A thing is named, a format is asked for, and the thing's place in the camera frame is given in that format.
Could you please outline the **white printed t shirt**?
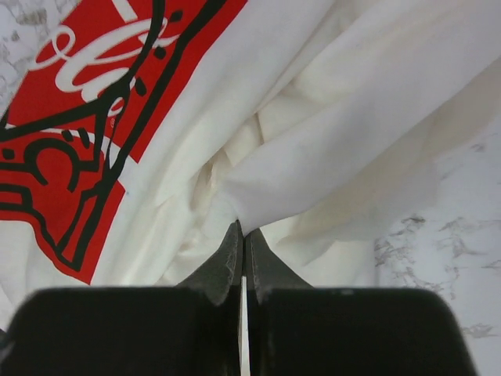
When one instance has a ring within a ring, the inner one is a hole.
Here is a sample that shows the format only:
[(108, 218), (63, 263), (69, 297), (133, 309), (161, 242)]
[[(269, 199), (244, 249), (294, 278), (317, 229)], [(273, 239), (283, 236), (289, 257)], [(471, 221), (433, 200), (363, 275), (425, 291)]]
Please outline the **white printed t shirt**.
[(178, 284), (233, 222), (370, 285), (499, 116), (497, 1), (4, 1), (1, 324), (46, 288)]

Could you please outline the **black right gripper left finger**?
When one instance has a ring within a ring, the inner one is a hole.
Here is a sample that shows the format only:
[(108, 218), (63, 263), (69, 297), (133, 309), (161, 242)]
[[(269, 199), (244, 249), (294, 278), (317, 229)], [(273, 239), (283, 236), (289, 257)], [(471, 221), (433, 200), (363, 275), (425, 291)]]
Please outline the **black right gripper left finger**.
[(238, 375), (242, 231), (173, 287), (51, 288), (16, 311), (4, 375)]

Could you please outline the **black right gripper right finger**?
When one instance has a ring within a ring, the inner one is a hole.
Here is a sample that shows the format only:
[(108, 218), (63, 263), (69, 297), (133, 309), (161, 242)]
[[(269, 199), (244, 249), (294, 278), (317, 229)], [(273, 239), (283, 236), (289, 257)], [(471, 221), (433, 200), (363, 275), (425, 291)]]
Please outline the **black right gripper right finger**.
[(246, 236), (253, 375), (474, 375), (452, 310), (417, 288), (313, 287)]

